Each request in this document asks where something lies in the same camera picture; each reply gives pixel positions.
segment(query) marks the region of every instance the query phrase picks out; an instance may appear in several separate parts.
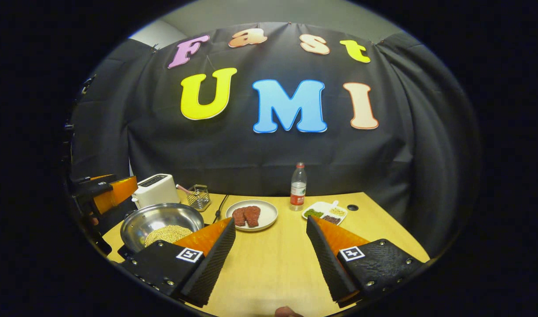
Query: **dark brown food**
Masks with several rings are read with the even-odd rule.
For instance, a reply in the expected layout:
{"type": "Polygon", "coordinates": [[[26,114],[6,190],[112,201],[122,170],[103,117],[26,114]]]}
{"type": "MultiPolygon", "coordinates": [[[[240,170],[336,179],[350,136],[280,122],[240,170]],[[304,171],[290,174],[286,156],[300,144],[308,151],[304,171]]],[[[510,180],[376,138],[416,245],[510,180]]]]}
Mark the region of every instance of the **dark brown food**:
{"type": "Polygon", "coordinates": [[[234,218],[235,225],[238,225],[239,227],[245,225],[245,215],[243,212],[245,211],[244,208],[238,208],[235,209],[232,213],[232,217],[234,218]]]}
{"type": "Polygon", "coordinates": [[[247,221],[247,224],[250,228],[257,227],[259,225],[259,215],[261,215],[261,209],[257,206],[247,206],[247,207],[241,207],[238,209],[235,209],[234,214],[236,211],[243,212],[243,215],[245,216],[245,220],[247,221]]]}
{"type": "Polygon", "coordinates": [[[339,221],[341,221],[341,218],[331,217],[330,215],[327,215],[327,216],[323,217],[322,219],[326,220],[326,221],[329,221],[331,223],[335,223],[336,225],[339,223],[339,221]]]}

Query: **white toaster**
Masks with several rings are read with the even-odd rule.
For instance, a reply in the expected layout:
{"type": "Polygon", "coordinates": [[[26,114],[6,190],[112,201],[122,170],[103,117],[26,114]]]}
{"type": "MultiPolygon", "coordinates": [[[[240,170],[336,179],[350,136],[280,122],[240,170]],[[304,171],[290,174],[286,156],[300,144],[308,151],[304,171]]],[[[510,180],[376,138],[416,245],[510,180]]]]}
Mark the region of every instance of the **white toaster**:
{"type": "Polygon", "coordinates": [[[132,201],[138,209],[156,203],[180,203],[173,176],[156,174],[138,182],[138,189],[132,194],[132,201]]]}

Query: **white palette dish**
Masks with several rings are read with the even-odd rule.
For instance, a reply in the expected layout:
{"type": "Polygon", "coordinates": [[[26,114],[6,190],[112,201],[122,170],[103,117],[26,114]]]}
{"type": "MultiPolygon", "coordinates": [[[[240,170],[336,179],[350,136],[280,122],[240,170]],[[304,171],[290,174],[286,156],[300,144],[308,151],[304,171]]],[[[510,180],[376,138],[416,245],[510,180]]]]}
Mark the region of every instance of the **white palette dish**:
{"type": "Polygon", "coordinates": [[[327,216],[327,215],[331,216],[333,218],[339,218],[339,222],[337,223],[337,225],[339,225],[340,223],[343,222],[345,217],[347,217],[347,214],[349,213],[349,211],[347,211],[347,209],[345,209],[345,208],[338,207],[337,206],[338,204],[339,204],[338,200],[334,201],[333,203],[325,203],[323,201],[318,201],[316,203],[313,203],[311,206],[306,207],[306,209],[304,209],[302,211],[302,218],[307,220],[307,217],[304,215],[304,213],[306,213],[306,211],[309,211],[310,209],[314,209],[317,212],[323,213],[323,215],[321,215],[321,217],[319,217],[320,219],[327,216]],[[334,209],[334,208],[337,208],[337,209],[343,211],[345,214],[342,215],[342,216],[339,216],[339,215],[331,213],[330,211],[332,209],[334,209]]]}
{"type": "Polygon", "coordinates": [[[249,227],[247,222],[245,225],[237,225],[235,228],[241,231],[259,231],[265,228],[271,227],[273,223],[277,220],[278,210],[272,203],[267,203],[263,200],[244,200],[238,203],[234,203],[226,210],[226,218],[232,217],[232,214],[235,209],[248,206],[257,206],[261,209],[259,214],[259,219],[257,222],[259,225],[257,227],[249,227]]]}

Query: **letter m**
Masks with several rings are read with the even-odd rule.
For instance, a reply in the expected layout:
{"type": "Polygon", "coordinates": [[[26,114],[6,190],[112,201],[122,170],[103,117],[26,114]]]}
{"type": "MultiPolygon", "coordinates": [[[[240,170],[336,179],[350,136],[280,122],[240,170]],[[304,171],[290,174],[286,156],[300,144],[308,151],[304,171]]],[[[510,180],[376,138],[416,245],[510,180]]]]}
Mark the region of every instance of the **letter m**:
{"type": "Polygon", "coordinates": [[[276,80],[256,81],[253,88],[259,92],[259,121],[253,125],[253,131],[257,133],[277,131],[278,125],[273,122],[273,110],[285,131],[293,127],[294,120],[301,110],[300,122],[296,125],[300,132],[327,130],[327,124],[323,122],[322,116],[323,82],[302,81],[292,98],[289,98],[276,80]]]}

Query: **plastic water bottle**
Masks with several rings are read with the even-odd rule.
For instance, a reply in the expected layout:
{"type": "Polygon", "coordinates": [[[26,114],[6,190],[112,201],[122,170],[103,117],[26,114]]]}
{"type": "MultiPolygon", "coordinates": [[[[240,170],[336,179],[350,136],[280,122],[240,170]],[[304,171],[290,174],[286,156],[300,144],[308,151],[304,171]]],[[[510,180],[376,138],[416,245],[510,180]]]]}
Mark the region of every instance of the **plastic water bottle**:
{"type": "Polygon", "coordinates": [[[304,208],[304,197],[306,196],[306,170],[304,163],[296,163],[296,170],[293,173],[293,180],[290,186],[290,209],[297,211],[304,208]]]}

